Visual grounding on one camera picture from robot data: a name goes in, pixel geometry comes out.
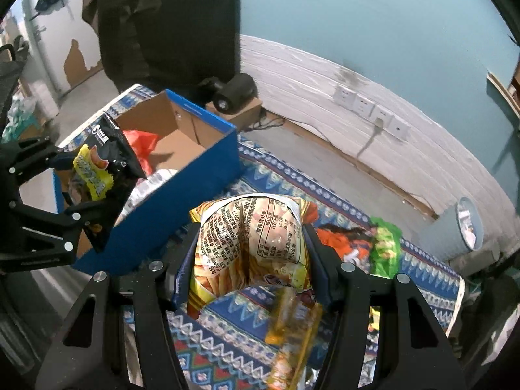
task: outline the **small cardboard box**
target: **small cardboard box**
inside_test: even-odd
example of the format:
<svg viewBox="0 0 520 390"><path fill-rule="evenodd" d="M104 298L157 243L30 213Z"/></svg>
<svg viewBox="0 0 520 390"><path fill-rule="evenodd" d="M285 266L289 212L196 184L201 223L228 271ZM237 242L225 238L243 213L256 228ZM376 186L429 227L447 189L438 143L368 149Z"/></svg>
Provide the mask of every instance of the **small cardboard box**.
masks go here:
<svg viewBox="0 0 520 390"><path fill-rule="evenodd" d="M90 124L103 111L108 110L100 110ZM123 130L158 134L150 164L154 170L178 172L114 227L102 253L89 250L85 237L80 240L80 258L73 267L91 275L101 270L113 275L130 272L189 222L192 208L215 198L241 173L235 126L171 91L137 103L116 122Z"/></svg>
<svg viewBox="0 0 520 390"><path fill-rule="evenodd" d="M206 104L206 109L210 113L216 114L224 120L234 124L237 127L237 130L241 131L260 120L262 100L259 100L256 97L253 98L235 114L220 113L212 102Z"/></svg>

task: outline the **yellow packaging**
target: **yellow packaging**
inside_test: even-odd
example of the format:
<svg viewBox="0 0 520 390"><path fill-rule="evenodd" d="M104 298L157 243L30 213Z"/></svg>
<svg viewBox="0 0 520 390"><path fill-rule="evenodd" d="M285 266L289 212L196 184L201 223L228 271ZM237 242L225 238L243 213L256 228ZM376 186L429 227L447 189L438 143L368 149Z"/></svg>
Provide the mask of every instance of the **yellow packaging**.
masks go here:
<svg viewBox="0 0 520 390"><path fill-rule="evenodd" d="M370 307L369 321L368 321L368 332L369 333L373 333L374 331L379 331L380 316L381 316L381 314L380 314L379 309Z"/></svg>
<svg viewBox="0 0 520 390"><path fill-rule="evenodd" d="M72 164L85 181L92 201L104 199L107 191L114 186L114 178L106 170L108 162L99 157L97 147L89 148L84 144Z"/></svg>
<svg viewBox="0 0 520 390"><path fill-rule="evenodd" d="M323 314L321 304L298 303L284 329L282 344L266 380L270 390L296 390Z"/></svg>
<svg viewBox="0 0 520 390"><path fill-rule="evenodd" d="M254 193L201 204L201 223L187 312L248 285L310 287L302 222L318 218L316 204L285 195Z"/></svg>

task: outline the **metal screw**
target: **metal screw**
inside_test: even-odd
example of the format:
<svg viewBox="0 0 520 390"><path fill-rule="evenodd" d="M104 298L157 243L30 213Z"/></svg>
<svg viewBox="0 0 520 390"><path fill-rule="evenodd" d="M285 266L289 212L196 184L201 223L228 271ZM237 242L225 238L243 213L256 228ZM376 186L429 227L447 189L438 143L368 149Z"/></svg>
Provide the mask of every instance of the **metal screw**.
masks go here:
<svg viewBox="0 0 520 390"><path fill-rule="evenodd" d="M98 271L96 274L94 274L94 281L96 282L100 282L100 281L103 281L107 278L107 273L105 273L104 271Z"/></svg>
<svg viewBox="0 0 520 390"><path fill-rule="evenodd" d="M397 281L402 284L408 284L410 283L410 277L408 277L406 274L399 273L397 275Z"/></svg>
<svg viewBox="0 0 520 390"><path fill-rule="evenodd" d="M152 261L148 268L152 271L160 271L164 267L164 264L161 261Z"/></svg>
<svg viewBox="0 0 520 390"><path fill-rule="evenodd" d="M356 269L356 266L352 263L342 263L341 269L345 272L353 272Z"/></svg>

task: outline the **blue wall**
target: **blue wall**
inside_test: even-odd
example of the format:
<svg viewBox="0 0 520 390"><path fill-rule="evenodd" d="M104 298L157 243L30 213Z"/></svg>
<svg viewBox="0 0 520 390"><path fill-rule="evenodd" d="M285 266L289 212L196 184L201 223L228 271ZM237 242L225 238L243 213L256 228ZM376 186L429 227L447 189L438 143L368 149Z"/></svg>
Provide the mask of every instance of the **blue wall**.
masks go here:
<svg viewBox="0 0 520 390"><path fill-rule="evenodd" d="M389 88L462 142L518 206L518 120L486 75L509 85L519 49L490 0L242 0L241 33Z"/></svg>

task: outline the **black snack bag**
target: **black snack bag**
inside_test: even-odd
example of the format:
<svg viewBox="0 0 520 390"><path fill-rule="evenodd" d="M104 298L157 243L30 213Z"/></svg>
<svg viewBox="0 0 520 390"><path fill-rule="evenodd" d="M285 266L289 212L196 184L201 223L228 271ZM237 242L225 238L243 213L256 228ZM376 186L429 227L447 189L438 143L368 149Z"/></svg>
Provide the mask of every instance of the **black snack bag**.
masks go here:
<svg viewBox="0 0 520 390"><path fill-rule="evenodd" d="M92 127L73 165L67 202L107 202L103 219L83 228L93 248L102 251L137 181L146 175L123 132L106 113Z"/></svg>

